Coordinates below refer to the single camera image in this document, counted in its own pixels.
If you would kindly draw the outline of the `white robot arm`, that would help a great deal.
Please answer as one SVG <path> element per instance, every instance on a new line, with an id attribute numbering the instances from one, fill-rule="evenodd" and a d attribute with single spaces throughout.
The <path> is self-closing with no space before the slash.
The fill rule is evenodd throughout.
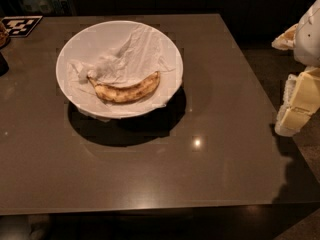
<path id="1" fill-rule="evenodd" d="M 276 117 L 275 132 L 292 137 L 320 108 L 320 0 L 271 45 L 278 50 L 292 50 L 294 59 L 306 66 L 298 76 L 288 76 Z"/>

